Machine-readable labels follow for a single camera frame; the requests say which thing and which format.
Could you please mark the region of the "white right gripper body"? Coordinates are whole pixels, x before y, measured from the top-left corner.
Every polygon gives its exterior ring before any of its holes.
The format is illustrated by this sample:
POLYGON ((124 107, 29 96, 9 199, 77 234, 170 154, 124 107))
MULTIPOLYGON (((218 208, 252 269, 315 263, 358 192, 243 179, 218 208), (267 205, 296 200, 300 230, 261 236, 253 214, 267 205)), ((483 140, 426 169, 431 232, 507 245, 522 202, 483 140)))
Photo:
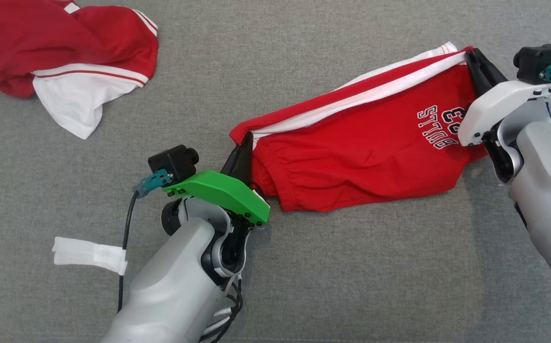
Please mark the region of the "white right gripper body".
POLYGON ((467 110, 459 127, 460 144, 480 144, 484 133, 493 125, 533 98, 551 103, 551 83, 534 85, 515 80, 495 85, 472 102, 467 110))

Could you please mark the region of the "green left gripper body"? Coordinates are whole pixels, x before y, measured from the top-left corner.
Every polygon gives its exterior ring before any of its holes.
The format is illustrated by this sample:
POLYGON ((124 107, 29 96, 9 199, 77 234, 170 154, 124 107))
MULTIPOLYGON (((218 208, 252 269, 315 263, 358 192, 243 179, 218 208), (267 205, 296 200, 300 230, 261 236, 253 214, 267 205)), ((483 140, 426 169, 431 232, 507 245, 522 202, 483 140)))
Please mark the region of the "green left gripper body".
POLYGON ((201 198, 242 215, 255 226, 269 221, 270 206, 266 200, 240 180, 213 170, 197 173, 183 182, 164 187, 163 191, 180 197, 201 198))

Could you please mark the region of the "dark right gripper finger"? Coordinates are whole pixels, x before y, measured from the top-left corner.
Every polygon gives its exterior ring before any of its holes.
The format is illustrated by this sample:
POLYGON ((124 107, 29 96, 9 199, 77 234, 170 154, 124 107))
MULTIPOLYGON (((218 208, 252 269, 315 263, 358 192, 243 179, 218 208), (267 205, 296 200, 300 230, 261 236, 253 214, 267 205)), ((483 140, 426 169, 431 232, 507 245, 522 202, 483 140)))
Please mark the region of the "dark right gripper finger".
POLYGON ((490 86, 508 81, 508 78, 478 48, 475 48, 475 57, 478 59, 479 68, 490 86))
POLYGON ((467 50, 465 63, 471 76, 471 82, 476 96, 482 96, 491 89, 489 77, 484 73, 487 67, 487 58, 480 50, 467 50))

